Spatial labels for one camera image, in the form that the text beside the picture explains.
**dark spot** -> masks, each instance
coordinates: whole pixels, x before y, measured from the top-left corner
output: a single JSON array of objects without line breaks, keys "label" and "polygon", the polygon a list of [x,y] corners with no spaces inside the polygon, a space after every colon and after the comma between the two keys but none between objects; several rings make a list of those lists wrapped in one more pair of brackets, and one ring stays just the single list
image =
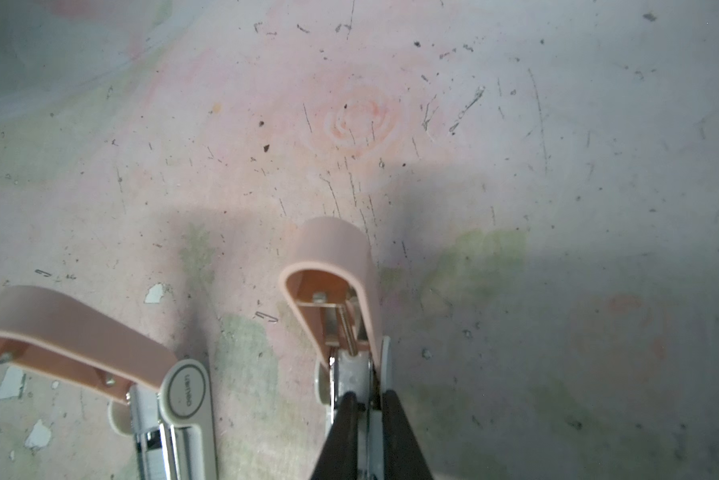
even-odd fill
[{"label": "dark spot", "polygon": [[575,428],[579,432],[581,431],[582,428],[584,428],[583,423],[579,422],[578,420],[576,420],[575,418],[572,418],[572,417],[567,417],[565,419],[565,423],[567,423],[569,426]]}]

